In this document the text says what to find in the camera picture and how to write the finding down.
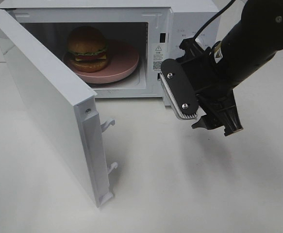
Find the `white table surface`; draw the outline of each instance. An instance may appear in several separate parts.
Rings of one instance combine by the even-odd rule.
[[[98,100],[117,121],[103,140],[119,167],[97,209],[0,63],[0,233],[283,233],[283,51],[235,98],[245,129],[229,137],[160,99]]]

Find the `warning label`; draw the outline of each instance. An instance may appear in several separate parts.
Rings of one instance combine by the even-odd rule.
[[[160,44],[154,44],[152,46],[152,52],[153,52],[153,70],[160,71],[161,70],[161,64],[164,61],[164,43]]]
[[[221,61],[221,59],[223,58],[223,54],[222,54],[222,51],[221,51],[221,42],[215,48],[214,56],[215,56],[215,62],[216,63]]]

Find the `microwave door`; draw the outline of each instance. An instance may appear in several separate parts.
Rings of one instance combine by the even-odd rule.
[[[113,195],[95,91],[4,10],[0,48],[29,115],[100,206]]]

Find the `cheese slice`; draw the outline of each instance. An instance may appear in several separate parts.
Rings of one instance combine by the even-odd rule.
[[[99,57],[99,58],[97,58],[96,60],[98,60],[98,59],[107,59],[107,56],[106,56],[106,55],[103,55],[102,57]],[[77,62],[79,62],[79,61],[88,61],[87,59],[80,59],[80,58],[75,58],[75,60],[76,60]]]

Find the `white microwave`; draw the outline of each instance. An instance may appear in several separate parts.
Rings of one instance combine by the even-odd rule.
[[[100,124],[95,98],[163,98],[161,62],[182,56],[182,40],[216,13],[211,0],[0,4],[0,48],[24,104],[97,206],[113,196],[101,133],[114,121]],[[215,43],[218,24],[214,21],[200,35],[203,46]],[[134,46],[140,57],[137,69],[113,84],[92,88],[83,82],[61,61],[69,32],[82,25]]]

